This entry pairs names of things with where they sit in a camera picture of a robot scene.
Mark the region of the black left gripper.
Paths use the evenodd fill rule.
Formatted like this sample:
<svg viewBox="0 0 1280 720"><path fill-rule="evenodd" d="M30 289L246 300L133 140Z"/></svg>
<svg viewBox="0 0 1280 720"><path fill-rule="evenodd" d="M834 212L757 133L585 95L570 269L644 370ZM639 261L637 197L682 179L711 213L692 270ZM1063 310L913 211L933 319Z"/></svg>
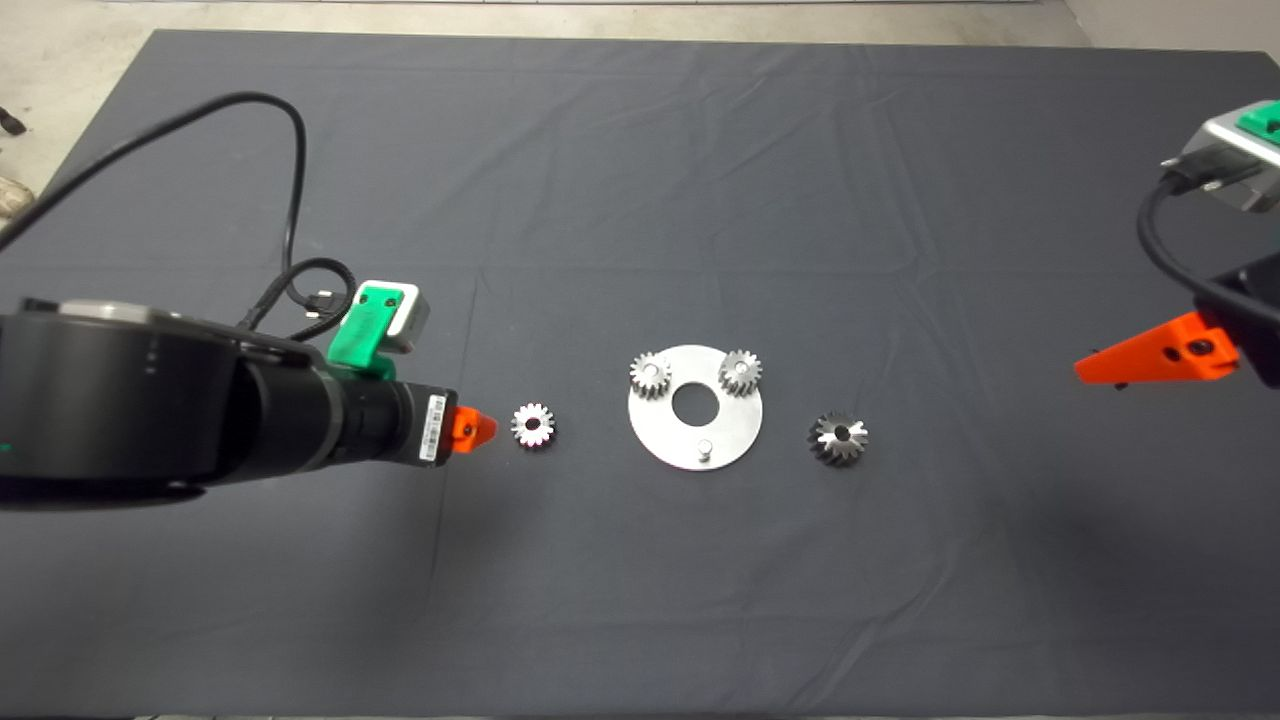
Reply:
<svg viewBox="0 0 1280 720"><path fill-rule="evenodd" d="M497 434L497 420L475 407L458 406L454 389L403 382L397 393L397 464L440 468L452 452L474 452Z"/></svg>

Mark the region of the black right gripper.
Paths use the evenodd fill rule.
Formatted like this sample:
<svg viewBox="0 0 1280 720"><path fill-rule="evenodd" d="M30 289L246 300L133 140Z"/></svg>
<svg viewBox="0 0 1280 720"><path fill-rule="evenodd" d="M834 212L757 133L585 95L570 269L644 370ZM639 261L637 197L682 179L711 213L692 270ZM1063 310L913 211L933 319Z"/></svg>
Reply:
<svg viewBox="0 0 1280 720"><path fill-rule="evenodd" d="M1279 255L1247 263L1213 282L1277 310ZM1277 389L1277 325L1208 301L1204 310L1208 314L1185 313L1084 356L1074 363L1076 378L1097 386L1219 380L1240 366L1240 350L1260 380Z"/></svg>

